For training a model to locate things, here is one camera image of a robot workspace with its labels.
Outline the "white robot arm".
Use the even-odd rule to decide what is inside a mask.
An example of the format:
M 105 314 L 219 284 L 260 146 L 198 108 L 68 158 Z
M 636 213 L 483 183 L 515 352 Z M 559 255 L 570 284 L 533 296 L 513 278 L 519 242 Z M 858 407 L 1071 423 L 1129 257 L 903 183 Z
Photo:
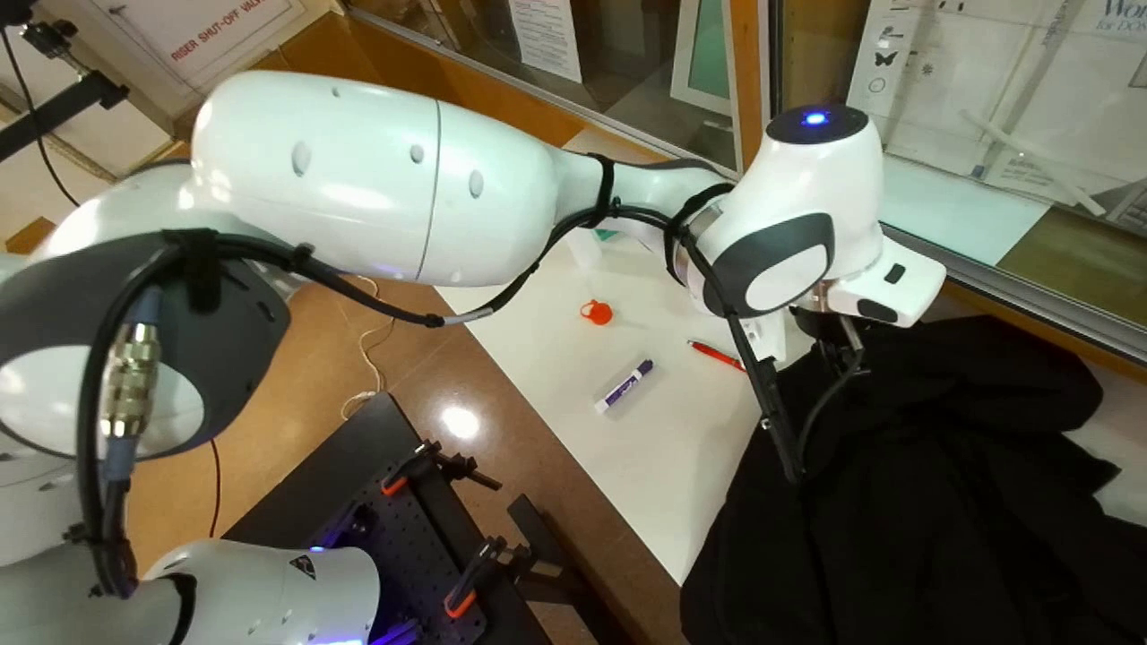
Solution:
M 789 108 L 755 160 L 575 155 L 488 114 L 355 77 L 239 72 L 185 160 L 74 208 L 0 274 L 2 645 L 369 645 L 384 566 L 357 543 L 201 539 L 139 566 L 142 458 L 215 439 L 288 326 L 282 274 L 504 304 L 575 229 L 637 217 L 728 326 L 815 299 L 909 326 L 939 260 L 881 220 L 881 138 L 858 108 Z

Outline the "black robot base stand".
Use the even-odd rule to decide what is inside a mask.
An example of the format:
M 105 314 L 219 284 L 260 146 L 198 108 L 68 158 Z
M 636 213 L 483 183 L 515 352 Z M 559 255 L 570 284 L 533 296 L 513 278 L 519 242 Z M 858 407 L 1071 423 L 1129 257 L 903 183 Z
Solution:
M 364 645 L 552 645 L 533 600 L 570 604 L 594 645 L 632 645 L 623 624 L 590 591 L 570 539 L 519 495 L 508 518 L 533 566 L 482 591 L 476 604 L 453 624 L 446 591 L 488 536 L 456 495 L 456 480 L 419 477 L 398 496 L 376 489 L 419 439 L 400 403 L 369 398 L 333 431 L 281 487 L 229 525 L 234 539 L 364 552 L 379 572 L 379 618 Z

